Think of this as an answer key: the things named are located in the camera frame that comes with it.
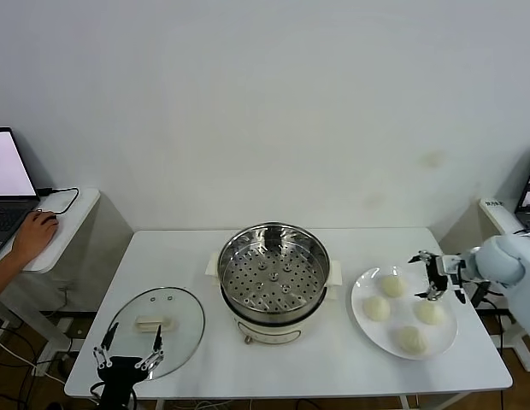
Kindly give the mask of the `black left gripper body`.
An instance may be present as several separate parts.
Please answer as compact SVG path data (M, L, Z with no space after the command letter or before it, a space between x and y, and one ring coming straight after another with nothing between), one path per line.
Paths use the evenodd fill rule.
M138 398L134 386L146 379L146 370L136 365L138 357L114 356L111 366L99 368L97 375L102 387L97 409L136 409Z

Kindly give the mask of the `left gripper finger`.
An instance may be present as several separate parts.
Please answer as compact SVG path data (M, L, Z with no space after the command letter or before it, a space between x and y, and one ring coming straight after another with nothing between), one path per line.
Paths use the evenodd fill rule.
M163 360L164 353L162 350L162 325L159 325L156 330L155 339L152 346L152 351L144 359L142 359L136 367L140 370L152 370L157 367Z
M111 367L112 361L109 358L109 349L115 338L115 333L118 328L119 323L115 322L108 328L105 333L101 343L93 348L93 355L97 362L98 367Z

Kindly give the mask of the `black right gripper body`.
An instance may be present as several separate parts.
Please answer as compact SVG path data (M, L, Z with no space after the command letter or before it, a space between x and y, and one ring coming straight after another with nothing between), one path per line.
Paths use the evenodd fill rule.
M448 282L462 288L462 270L466 267L464 259L458 255L428 255L427 276L429 284L436 292L445 292Z

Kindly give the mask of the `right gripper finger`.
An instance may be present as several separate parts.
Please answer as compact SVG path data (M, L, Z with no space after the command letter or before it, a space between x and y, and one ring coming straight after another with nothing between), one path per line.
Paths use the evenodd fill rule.
M435 266L436 265L437 256L434 253L431 253L426 250L420 250L417 255L412 256L409 259L409 264L422 262L426 266Z
M439 300L445 293L445 288L440 289L435 284L430 284L426 291L416 293L415 296L431 302Z

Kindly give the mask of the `person's bare hand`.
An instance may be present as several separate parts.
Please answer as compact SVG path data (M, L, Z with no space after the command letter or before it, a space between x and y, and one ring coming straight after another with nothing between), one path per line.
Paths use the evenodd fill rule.
M59 222L52 212L34 211L27 215L9 253L20 267L34 260L50 243Z

